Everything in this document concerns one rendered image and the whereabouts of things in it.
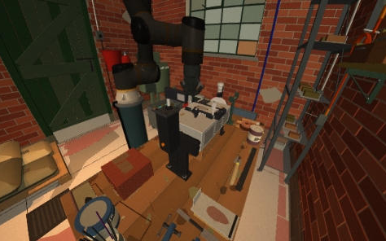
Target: green door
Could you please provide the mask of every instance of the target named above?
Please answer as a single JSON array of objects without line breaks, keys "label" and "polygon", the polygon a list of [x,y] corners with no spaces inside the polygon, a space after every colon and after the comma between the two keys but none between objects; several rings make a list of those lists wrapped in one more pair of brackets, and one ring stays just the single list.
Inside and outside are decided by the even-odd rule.
[{"label": "green door", "polygon": [[0,0],[0,55],[46,136],[112,113],[85,0]]}]

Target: blue pole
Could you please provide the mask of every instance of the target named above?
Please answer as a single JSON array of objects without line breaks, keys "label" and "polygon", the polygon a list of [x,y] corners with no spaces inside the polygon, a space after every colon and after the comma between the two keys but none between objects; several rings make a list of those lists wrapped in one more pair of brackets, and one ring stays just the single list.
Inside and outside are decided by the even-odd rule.
[{"label": "blue pole", "polygon": [[276,12],[274,13],[274,25],[272,26],[272,32],[270,32],[269,45],[267,46],[267,52],[265,53],[265,64],[263,65],[263,69],[261,70],[260,82],[258,83],[256,99],[254,100],[254,105],[252,106],[252,112],[254,112],[254,110],[256,109],[258,93],[260,92],[261,81],[263,81],[263,74],[265,73],[265,65],[267,64],[267,57],[269,57],[270,46],[272,45],[272,38],[274,38],[274,26],[276,25],[276,20],[278,19],[278,11],[279,11],[280,4],[281,4],[281,0],[278,0],[278,5],[276,6]]}]

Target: shelving unit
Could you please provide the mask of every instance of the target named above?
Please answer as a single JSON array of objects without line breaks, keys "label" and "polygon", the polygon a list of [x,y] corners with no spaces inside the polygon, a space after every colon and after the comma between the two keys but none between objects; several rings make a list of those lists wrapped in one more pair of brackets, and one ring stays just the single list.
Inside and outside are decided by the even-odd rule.
[{"label": "shelving unit", "polygon": [[[318,87],[319,81],[321,80],[322,75],[324,73],[324,70],[325,70],[326,66],[328,65],[328,60],[330,59],[330,56],[332,54],[337,54],[337,53],[340,53],[342,51],[348,51],[351,49],[352,45],[349,45],[349,44],[338,43],[338,42],[319,42],[319,41],[316,41],[316,39],[317,39],[317,35],[318,35],[319,26],[321,24],[322,18],[324,16],[324,11],[326,10],[327,5],[344,4],[344,8],[342,10],[340,20],[337,23],[336,30],[334,33],[335,35],[339,35],[340,31],[342,29],[342,25],[345,21],[346,15],[349,13],[349,7],[352,6],[356,1],[357,0],[312,0],[311,1],[308,15],[307,15],[306,21],[305,21],[305,26],[304,26],[303,32],[301,33],[301,36],[300,36],[300,45],[297,47],[296,55],[295,55],[294,61],[292,63],[292,68],[291,68],[290,74],[288,75],[288,78],[287,78],[287,83],[285,85],[281,100],[279,101],[279,105],[278,105],[278,108],[276,110],[274,121],[272,121],[272,124],[270,126],[270,132],[267,134],[266,139],[264,141],[265,146],[263,147],[263,149],[265,150],[265,154],[263,155],[263,158],[262,158],[260,167],[258,168],[258,171],[262,171],[263,168],[265,167],[265,164],[266,164],[267,160],[269,159],[270,153],[272,152],[272,150],[274,148],[274,144],[275,144],[276,139],[278,137],[278,135],[274,134],[272,139],[270,139],[270,134],[272,133],[272,131],[273,131],[273,133],[278,133],[279,135],[281,134],[281,130],[283,128],[285,119],[287,117],[287,114],[290,110],[290,107],[291,107],[292,102],[293,102],[295,97],[306,99],[305,108],[303,109],[302,113],[300,114],[299,119],[296,122],[298,133],[300,134],[300,140],[297,141],[297,140],[292,139],[292,138],[288,138],[288,137],[285,137],[285,138],[288,138],[289,142],[298,142],[301,145],[304,145],[305,148],[302,151],[302,153],[300,154],[300,156],[297,159],[294,166],[292,166],[287,177],[285,178],[286,183],[288,183],[291,176],[294,174],[294,172],[296,171],[297,167],[300,165],[303,158],[305,158],[306,153],[308,152],[308,150],[310,149],[310,147],[314,143],[314,140],[318,136],[318,134],[322,128],[322,125],[317,125],[317,128],[315,129],[314,133],[309,137],[309,139],[307,139],[306,134],[305,134],[305,128],[302,125],[306,110],[308,109],[308,106],[311,103],[311,101],[322,102],[325,104],[329,104],[330,101],[328,101],[328,99],[324,98],[322,96],[322,93],[320,93],[321,97],[319,99],[311,99],[311,98],[304,97],[297,90],[299,88],[301,78],[303,76],[303,73],[305,72],[306,65],[309,61],[309,57],[310,57],[312,50],[323,50],[323,51],[327,52],[325,55],[325,58],[322,62],[322,67],[320,68],[320,70],[318,72],[317,79],[316,79],[314,86],[313,86],[314,90],[316,90]],[[307,33],[307,29],[308,29],[309,22],[311,19],[311,15],[312,15],[312,12],[314,11],[314,5],[317,5],[317,4],[318,4],[318,10],[317,10],[317,13],[316,13],[316,16],[314,19],[314,24],[312,26],[310,33],[309,33],[309,39],[307,42],[304,42],[305,41],[305,35]],[[290,82],[292,79],[292,75],[294,74],[294,71],[296,69],[296,64],[297,64],[297,61],[299,59],[299,55],[300,55],[300,52],[302,49],[305,49],[305,51],[304,51],[303,57],[300,61],[300,66],[297,70],[294,83],[291,85]],[[279,115],[279,112],[280,112],[281,107],[283,105],[283,100],[285,99],[286,94],[288,95],[288,100],[285,104],[282,115]]]}]

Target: paint can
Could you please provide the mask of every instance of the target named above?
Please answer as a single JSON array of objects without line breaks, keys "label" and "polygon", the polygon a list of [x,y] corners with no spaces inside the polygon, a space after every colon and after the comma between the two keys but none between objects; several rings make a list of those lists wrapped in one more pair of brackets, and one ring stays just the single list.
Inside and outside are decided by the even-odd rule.
[{"label": "paint can", "polygon": [[77,232],[81,234],[83,234],[84,230],[86,233],[90,234],[98,240],[101,240],[101,237],[103,237],[105,240],[112,240],[112,237],[110,236],[110,234],[112,234],[112,229],[108,224],[108,220],[112,224],[112,228],[116,233],[117,240],[125,240],[117,231],[117,227],[120,224],[119,212],[117,212],[117,209],[112,204],[112,201],[105,196],[100,196],[87,202],[80,209],[80,211],[78,211],[74,221],[74,226]]},{"label": "paint can", "polygon": [[263,128],[259,125],[251,125],[251,128],[249,129],[247,142],[248,144],[252,146],[258,145],[258,143],[261,140],[261,135],[263,134]]}]

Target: white pipe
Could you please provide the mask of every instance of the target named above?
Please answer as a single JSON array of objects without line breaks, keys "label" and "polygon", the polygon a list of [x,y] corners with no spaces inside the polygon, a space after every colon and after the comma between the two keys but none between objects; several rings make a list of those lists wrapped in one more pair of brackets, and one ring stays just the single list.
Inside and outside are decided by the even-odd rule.
[{"label": "white pipe", "polygon": [[99,31],[98,20],[96,19],[96,10],[94,9],[94,21],[96,22],[96,30]]},{"label": "white pipe", "polygon": [[[357,14],[357,10],[358,10],[358,7],[360,6],[360,2],[361,2],[361,0],[358,0],[357,5],[355,5],[355,9],[353,9],[353,14],[352,14],[351,19],[349,20],[348,26],[346,26],[346,38],[345,38],[345,40],[344,40],[344,43],[346,43],[346,40],[348,40],[348,32],[349,32],[349,30],[351,29],[351,25],[352,25],[352,22],[353,22],[353,18],[354,18],[355,15]],[[330,78],[331,72],[333,71],[333,68],[335,67],[335,64],[336,64],[336,61],[337,61],[338,58],[339,58],[339,54],[337,54],[337,55],[335,56],[335,58],[334,58],[334,60],[333,60],[333,63],[331,64],[330,70],[328,71],[326,80],[325,80],[324,83],[322,84],[321,90],[324,90],[324,88],[326,87],[327,81],[328,81],[328,79]]]}]

